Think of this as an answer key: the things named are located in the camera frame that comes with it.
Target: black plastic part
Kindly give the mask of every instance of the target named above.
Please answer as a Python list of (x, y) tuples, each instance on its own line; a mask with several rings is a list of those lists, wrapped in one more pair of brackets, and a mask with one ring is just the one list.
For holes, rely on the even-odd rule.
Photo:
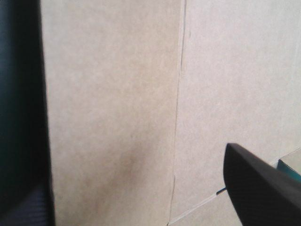
[(227, 144), (224, 181), (244, 226), (301, 225), (301, 184), (238, 144)]
[[(0, 225), (55, 223), (45, 96), (40, 1), (0, 0)], [(18, 224), (34, 194), (45, 217)]]

